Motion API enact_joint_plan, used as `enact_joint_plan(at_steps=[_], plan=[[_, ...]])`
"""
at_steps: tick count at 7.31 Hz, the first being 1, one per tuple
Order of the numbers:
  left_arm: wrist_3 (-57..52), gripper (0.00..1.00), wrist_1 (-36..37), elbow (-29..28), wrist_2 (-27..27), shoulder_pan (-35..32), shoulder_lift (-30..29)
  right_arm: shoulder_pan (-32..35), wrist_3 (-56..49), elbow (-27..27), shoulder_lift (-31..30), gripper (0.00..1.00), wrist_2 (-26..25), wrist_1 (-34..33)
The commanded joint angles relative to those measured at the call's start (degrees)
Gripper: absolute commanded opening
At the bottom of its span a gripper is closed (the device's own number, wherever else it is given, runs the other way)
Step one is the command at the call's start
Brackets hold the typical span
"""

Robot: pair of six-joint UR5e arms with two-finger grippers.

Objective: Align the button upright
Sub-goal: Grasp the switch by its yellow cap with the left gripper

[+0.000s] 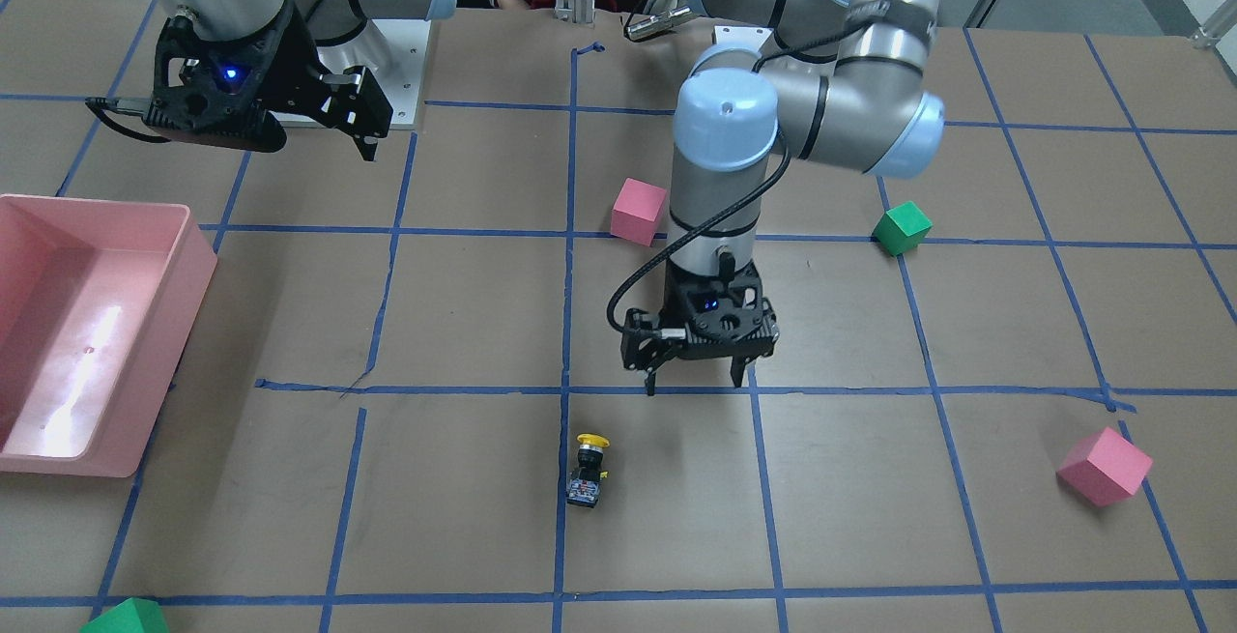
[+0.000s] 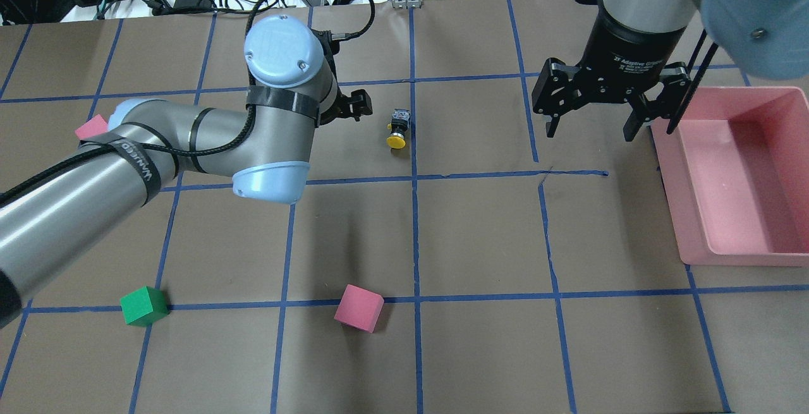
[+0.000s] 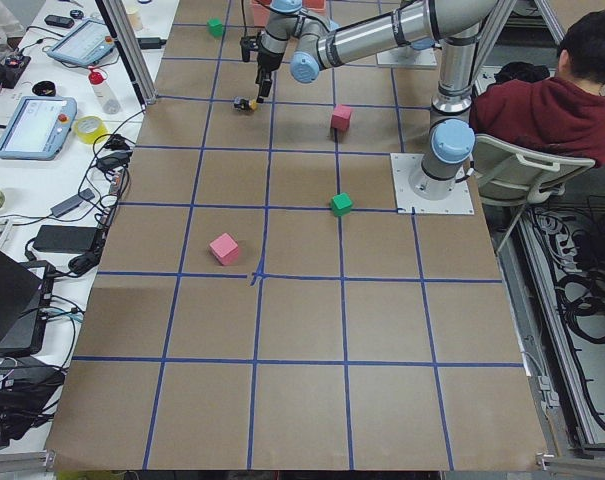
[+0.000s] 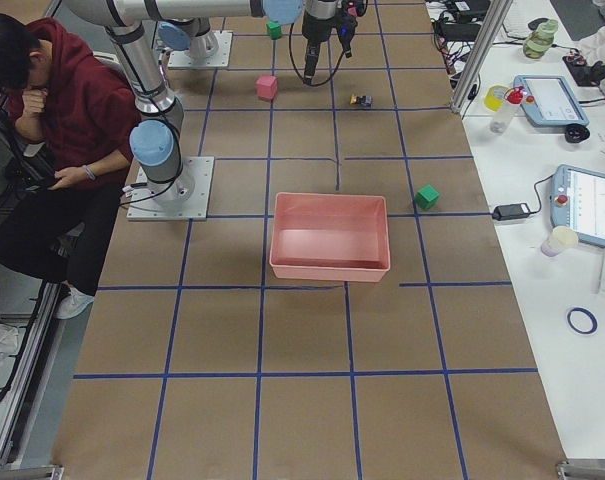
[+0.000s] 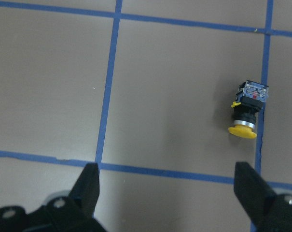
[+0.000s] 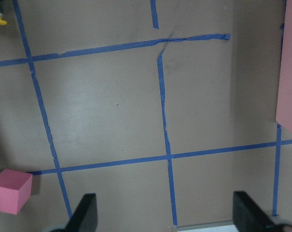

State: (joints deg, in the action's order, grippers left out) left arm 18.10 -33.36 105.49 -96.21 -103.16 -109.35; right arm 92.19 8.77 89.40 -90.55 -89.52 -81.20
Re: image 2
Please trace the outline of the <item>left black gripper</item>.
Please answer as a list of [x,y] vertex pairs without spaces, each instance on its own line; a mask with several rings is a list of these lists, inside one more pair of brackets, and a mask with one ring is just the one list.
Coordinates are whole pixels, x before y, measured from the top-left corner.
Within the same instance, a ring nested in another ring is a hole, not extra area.
[[325,101],[320,105],[320,125],[327,125],[338,118],[352,118],[355,122],[361,117],[373,115],[372,98],[364,89],[352,91],[346,96],[336,80],[336,64],[334,57],[340,51],[342,39],[335,39],[332,32],[320,32],[320,44],[324,52],[324,60],[332,73],[332,85]]

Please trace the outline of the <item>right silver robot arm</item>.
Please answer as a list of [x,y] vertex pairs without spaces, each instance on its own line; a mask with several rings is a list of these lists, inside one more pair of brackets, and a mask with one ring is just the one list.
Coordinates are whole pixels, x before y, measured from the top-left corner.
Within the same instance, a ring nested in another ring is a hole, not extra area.
[[597,14],[581,59],[547,59],[532,91],[547,137],[594,103],[631,107],[628,142],[658,118],[673,133],[719,49],[760,79],[807,75],[808,0],[575,1]]

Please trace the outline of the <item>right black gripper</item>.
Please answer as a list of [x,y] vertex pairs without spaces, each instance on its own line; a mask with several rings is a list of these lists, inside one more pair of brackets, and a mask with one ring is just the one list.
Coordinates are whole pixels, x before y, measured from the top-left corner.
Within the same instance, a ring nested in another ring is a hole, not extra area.
[[682,62],[664,66],[659,74],[632,78],[623,71],[593,70],[546,59],[531,93],[532,111],[544,117],[545,134],[554,138],[561,118],[589,104],[624,105],[631,112],[623,126],[626,142],[633,142],[656,118],[673,118],[691,77]]

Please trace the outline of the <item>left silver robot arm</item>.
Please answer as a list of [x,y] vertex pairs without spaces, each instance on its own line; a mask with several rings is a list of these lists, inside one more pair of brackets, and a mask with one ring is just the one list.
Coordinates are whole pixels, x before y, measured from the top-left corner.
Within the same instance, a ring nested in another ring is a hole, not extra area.
[[244,111],[129,99],[107,131],[2,194],[2,325],[49,282],[185,171],[231,178],[235,195],[292,205],[311,169],[315,130],[373,112],[344,94],[333,56],[344,40],[286,14],[245,27]]

